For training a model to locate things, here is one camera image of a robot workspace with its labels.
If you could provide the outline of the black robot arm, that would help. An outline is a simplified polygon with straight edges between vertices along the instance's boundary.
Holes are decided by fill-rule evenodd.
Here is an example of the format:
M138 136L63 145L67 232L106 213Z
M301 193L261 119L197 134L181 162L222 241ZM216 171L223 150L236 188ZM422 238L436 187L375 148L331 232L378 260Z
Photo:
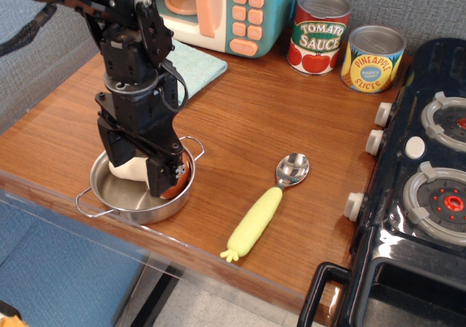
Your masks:
M173 32L159 15L156 0L33 1L43 3L43 9L2 44L2 55L30 44L58 5L79 13L106 67L106 91L95 99L107 156L119 167L142 153L151 194L164 194L183 172L183 146L173 120L186 106L189 94L178 91L184 80L168 59L174 48Z

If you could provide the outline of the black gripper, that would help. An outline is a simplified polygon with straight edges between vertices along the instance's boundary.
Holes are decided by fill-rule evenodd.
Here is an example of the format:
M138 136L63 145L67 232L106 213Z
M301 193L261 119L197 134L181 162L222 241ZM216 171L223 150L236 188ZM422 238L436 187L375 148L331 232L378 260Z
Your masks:
M107 156L119 167L136 152L146 161L150 195L175 197L184 188L181 142L173 129L178 81L171 74L151 75L135 84L104 76L108 93L95 96L100 105L98 130Z

